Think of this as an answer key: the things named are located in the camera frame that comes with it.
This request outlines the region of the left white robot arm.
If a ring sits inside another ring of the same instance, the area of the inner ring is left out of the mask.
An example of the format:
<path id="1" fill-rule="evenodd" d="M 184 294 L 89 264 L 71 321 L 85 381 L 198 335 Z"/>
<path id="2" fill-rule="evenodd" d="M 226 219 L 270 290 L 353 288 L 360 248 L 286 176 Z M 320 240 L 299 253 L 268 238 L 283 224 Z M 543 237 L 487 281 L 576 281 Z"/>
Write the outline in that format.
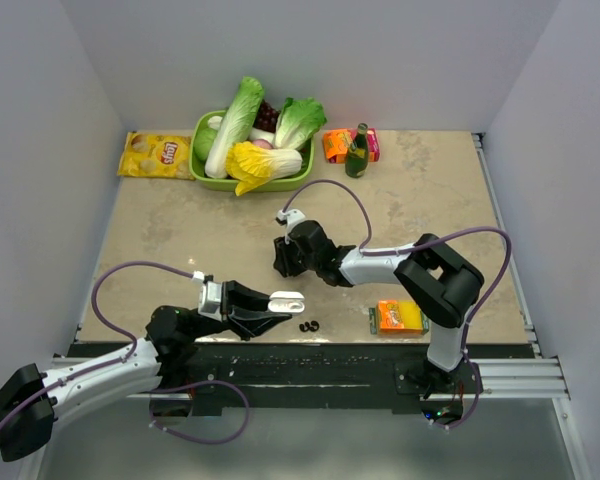
<path id="1" fill-rule="evenodd" d="M 156 308 L 145 336 L 125 347 L 72 367 L 23 366 L 0 388 L 0 455 L 20 460 L 45 446 L 54 428 L 126 396 L 176 392 L 186 383 L 196 340 L 231 331 L 248 341 L 304 309 L 299 292 L 264 294 L 205 279 L 196 308 Z"/>

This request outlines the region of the white earbud charging case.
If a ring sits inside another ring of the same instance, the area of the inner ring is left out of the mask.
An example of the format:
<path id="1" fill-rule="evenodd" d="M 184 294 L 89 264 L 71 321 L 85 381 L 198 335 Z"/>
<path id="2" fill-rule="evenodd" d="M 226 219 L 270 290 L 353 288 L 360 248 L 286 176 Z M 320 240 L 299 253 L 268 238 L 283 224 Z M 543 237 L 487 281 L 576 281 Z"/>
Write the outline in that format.
<path id="1" fill-rule="evenodd" d="M 305 310 L 305 297 L 297 291 L 276 291 L 269 296 L 267 309 L 273 313 L 297 315 Z"/>

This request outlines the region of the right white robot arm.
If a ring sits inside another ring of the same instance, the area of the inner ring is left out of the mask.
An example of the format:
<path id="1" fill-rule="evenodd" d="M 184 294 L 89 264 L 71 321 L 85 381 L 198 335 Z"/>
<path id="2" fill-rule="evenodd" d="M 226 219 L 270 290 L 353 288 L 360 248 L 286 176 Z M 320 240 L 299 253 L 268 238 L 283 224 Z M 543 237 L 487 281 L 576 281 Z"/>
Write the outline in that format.
<path id="1" fill-rule="evenodd" d="M 364 251 L 337 246 L 315 220 L 279 214 L 285 234 L 274 240 L 274 269 L 284 277 L 314 272 L 327 285 L 401 285 L 432 322 L 425 379 L 439 393 L 461 380 L 465 326 L 478 303 L 484 276 L 468 260 L 433 234 L 394 249 Z"/>

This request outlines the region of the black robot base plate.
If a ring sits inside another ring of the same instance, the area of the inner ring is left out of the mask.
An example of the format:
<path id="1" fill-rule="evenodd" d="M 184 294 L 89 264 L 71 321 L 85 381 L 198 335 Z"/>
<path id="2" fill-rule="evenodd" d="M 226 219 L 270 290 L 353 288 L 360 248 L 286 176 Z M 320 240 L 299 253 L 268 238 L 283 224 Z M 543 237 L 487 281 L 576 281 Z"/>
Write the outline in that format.
<path id="1" fill-rule="evenodd" d="M 293 344 L 199 342 L 175 366 L 162 368 L 161 387 L 193 384 L 192 412 L 215 416 L 252 408 L 369 409 L 453 419 L 482 385 L 473 367 L 436 374 L 426 348 L 411 344 Z"/>

